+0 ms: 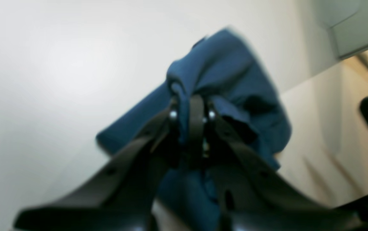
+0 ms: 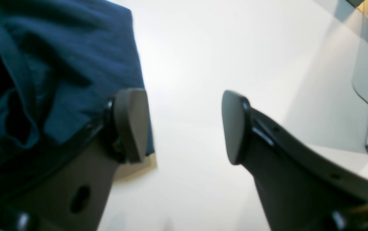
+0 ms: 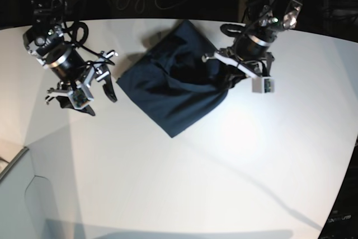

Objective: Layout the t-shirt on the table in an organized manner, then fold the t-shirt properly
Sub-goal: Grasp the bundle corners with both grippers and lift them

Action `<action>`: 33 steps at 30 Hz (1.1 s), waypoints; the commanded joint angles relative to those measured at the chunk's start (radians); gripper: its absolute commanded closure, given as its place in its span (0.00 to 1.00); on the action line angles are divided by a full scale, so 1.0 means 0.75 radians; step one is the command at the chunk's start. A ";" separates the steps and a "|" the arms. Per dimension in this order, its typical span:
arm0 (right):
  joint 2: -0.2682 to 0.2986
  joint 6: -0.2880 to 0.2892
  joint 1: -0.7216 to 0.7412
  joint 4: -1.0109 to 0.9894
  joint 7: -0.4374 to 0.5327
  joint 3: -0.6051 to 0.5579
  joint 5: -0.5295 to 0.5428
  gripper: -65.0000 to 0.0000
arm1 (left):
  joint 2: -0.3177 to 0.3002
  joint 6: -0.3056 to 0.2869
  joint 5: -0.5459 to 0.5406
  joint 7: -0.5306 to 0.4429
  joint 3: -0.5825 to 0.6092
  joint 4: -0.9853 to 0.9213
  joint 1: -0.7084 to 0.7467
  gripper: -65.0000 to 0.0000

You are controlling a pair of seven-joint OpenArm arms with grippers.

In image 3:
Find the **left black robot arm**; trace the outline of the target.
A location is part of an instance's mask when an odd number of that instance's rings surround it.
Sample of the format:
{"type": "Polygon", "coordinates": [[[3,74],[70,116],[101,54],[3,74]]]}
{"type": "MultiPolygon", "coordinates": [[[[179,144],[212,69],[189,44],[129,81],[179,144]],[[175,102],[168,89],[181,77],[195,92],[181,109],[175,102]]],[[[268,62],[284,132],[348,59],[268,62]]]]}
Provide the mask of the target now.
{"type": "Polygon", "coordinates": [[[304,0],[249,0],[246,9],[249,23],[222,24],[221,32],[233,38],[233,44],[202,57],[204,63],[218,60],[225,65],[222,87],[233,88],[250,78],[252,91],[272,93],[270,75],[275,60],[269,51],[279,33],[294,29],[304,0]]]}

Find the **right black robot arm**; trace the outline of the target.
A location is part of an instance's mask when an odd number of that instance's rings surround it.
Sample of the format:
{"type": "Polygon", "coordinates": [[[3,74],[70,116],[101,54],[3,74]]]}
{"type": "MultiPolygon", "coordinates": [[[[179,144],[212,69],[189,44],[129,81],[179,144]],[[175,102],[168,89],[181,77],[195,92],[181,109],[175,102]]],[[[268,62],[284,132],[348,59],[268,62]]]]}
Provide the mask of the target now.
{"type": "Polygon", "coordinates": [[[91,108],[94,97],[90,91],[93,81],[103,82],[107,98],[116,102],[109,66],[114,50],[96,53],[85,47],[89,29],[86,23],[73,22],[67,26],[66,0],[30,0],[33,10],[32,26],[23,35],[26,51],[44,69],[51,70],[59,79],[50,88],[45,103],[57,100],[62,109],[73,109],[95,116],[91,108]]]}

